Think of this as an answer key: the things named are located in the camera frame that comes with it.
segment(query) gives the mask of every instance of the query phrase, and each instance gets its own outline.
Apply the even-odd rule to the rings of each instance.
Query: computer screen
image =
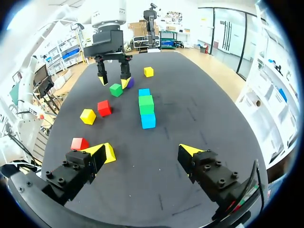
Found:
[[[41,81],[43,81],[48,76],[47,67],[44,65],[35,74],[34,86],[37,86]]]

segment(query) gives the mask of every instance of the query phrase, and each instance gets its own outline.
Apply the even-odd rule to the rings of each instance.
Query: black table surface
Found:
[[[91,185],[85,185],[65,206],[102,222],[129,226],[199,227],[211,221],[217,204],[197,183],[192,184],[177,161],[180,143],[211,149],[219,160],[239,173],[239,182],[259,160],[267,188],[263,156],[249,124],[228,95],[197,65],[177,52],[145,53],[130,62],[135,85],[120,97],[109,87],[120,84],[120,64],[105,64],[109,84],[97,77],[96,64],[80,76],[56,118],[45,150],[42,176],[65,159],[74,137],[90,146],[110,143],[117,161],[105,164]],[[154,76],[146,78],[144,67]],[[142,129],[138,89],[149,88],[154,98],[156,128]],[[109,100],[113,113],[100,117],[97,103]],[[93,109],[93,125],[80,120]],[[251,212],[258,214],[258,200]]]

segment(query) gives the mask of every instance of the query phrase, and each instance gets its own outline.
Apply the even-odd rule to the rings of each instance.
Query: cardboard box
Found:
[[[147,23],[146,21],[140,21],[136,23],[130,23],[128,24],[129,29],[133,29],[133,33],[135,37],[141,37],[141,36],[147,36]],[[156,25],[156,22],[154,22],[154,29],[155,29],[155,34],[159,34],[159,28]]]
[[[174,26],[167,26],[167,31],[176,31],[176,28]]]

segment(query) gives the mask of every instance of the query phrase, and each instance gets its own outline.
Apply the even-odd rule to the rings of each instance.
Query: cable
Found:
[[[51,94],[53,95],[53,97],[55,98],[55,100],[58,101],[59,106],[60,106],[60,108],[61,108],[61,103],[60,103],[60,101],[58,100],[58,97],[55,97],[55,95],[53,94],[52,90],[50,90],[50,92],[51,92]]]
[[[52,123],[50,123],[48,120],[44,119],[45,121],[47,121],[51,126],[53,125]]]
[[[233,212],[233,210],[236,208],[236,206],[241,202],[241,200],[243,199],[243,197],[246,195],[246,193],[248,192],[248,189],[250,188],[250,186],[252,185],[253,182],[253,177],[254,174],[257,170],[257,159],[255,159],[255,161],[253,162],[253,167],[251,170],[251,174],[250,177],[248,179],[248,182],[245,186],[245,188],[243,189],[242,193],[240,194],[240,196],[234,201],[234,203],[232,203],[227,210],[221,215],[219,216],[216,220],[214,220],[212,223],[209,223],[206,228],[210,228],[213,227],[215,225],[217,225],[218,223],[221,222],[221,220],[223,220],[224,218],[226,218],[231,212]]]
[[[263,194],[263,189],[262,189],[262,181],[261,181],[261,176],[260,176],[260,169],[258,168],[258,163],[256,166],[256,174],[257,174],[257,181],[259,184],[259,189],[260,189],[260,194],[261,194],[261,200],[262,200],[262,206],[260,210],[260,214],[262,213],[262,210],[264,209],[264,194]]]
[[[27,165],[27,166],[31,166],[31,167],[41,168],[41,166],[36,166],[34,164],[27,163],[27,162],[9,162],[9,163],[6,163],[6,164],[7,165]]]
[[[37,164],[37,161],[39,161],[38,159],[34,158],[34,156],[28,151],[28,149],[18,140],[16,139],[13,135],[8,134],[8,136],[11,138],[11,140],[13,140],[25,153],[27,153],[34,161],[35,165],[40,166],[39,164]]]

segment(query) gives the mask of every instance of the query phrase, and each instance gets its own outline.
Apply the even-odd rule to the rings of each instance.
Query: stacked cubes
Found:
[[[154,113],[154,101],[149,89],[140,89],[138,91],[139,111],[141,114],[142,128],[154,128],[156,118]]]

